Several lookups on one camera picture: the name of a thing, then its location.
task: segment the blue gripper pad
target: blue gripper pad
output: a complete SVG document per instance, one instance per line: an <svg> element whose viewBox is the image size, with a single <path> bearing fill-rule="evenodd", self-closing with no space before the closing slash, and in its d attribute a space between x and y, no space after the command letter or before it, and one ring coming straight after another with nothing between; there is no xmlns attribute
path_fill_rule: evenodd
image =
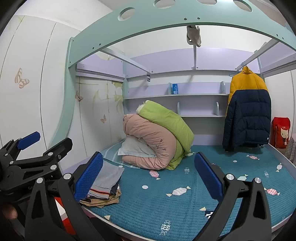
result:
<svg viewBox="0 0 296 241"><path fill-rule="evenodd" d="M222 183L199 153L195 155L194 165L211 197L218 200L218 202L221 202L223 199Z"/></svg>
<svg viewBox="0 0 296 241"><path fill-rule="evenodd" d="M96 177L98 176L100 170L103 167L104 160L100 152L97 153L97 155L95 157L92 157L91 159L92 161L85 169L83 174L80 176L75 185L74 198L77 202L86 197Z"/></svg>
<svg viewBox="0 0 296 241"><path fill-rule="evenodd" d="M19 150L24 150L39 140L40 140L40 134L39 134L39 132L36 131L36 132L20 139L17 144L17 148Z"/></svg>

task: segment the plaid fabric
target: plaid fabric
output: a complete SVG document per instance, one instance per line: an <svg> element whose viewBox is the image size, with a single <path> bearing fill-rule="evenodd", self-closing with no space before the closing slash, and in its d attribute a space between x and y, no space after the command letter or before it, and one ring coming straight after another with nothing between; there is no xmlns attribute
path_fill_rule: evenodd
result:
<svg viewBox="0 0 296 241"><path fill-rule="evenodd" d="M291 136L291 139L287 145L286 151L285 151L285 157L287 157L290 162L292 162L294 165L296 165L296 134L293 134Z"/></svg>

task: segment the quilted bedspread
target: quilted bedspread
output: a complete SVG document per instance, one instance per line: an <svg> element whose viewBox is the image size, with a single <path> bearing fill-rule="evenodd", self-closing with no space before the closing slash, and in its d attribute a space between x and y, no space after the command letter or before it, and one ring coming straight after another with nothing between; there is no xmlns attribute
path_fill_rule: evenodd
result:
<svg viewBox="0 0 296 241"><path fill-rule="evenodd" d="M261 178L267 191L276 193L266 191L272 226L293 213L296 181L285 167L279 169L279 161L265 147L225 153L222 146L192 146L191 151L203 152L211 163L236 178ZM218 204L194 167L194 154L183 158L173 171L125 167L120 188L119 204L89 209L101 217L110 215L110 221L121 228L157 241L193 240ZM222 234L230 231L240 202L238 199Z"/></svg>

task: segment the yellow and navy jacket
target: yellow and navy jacket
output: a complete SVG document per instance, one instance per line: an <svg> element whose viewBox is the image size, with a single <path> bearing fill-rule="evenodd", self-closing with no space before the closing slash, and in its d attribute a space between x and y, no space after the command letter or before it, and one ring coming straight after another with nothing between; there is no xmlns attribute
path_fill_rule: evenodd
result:
<svg viewBox="0 0 296 241"><path fill-rule="evenodd" d="M268 144L271 99L264 81L248 67L232 78L225 118L223 148Z"/></svg>

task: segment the blue package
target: blue package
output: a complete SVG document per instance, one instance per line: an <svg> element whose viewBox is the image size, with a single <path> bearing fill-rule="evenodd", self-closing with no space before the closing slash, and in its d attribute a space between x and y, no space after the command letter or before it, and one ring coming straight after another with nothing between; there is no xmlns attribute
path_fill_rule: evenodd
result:
<svg viewBox="0 0 296 241"><path fill-rule="evenodd" d="M173 94L173 95L177 95L177 94L179 94L179 91L178 91L178 84L172 84L172 94Z"/></svg>

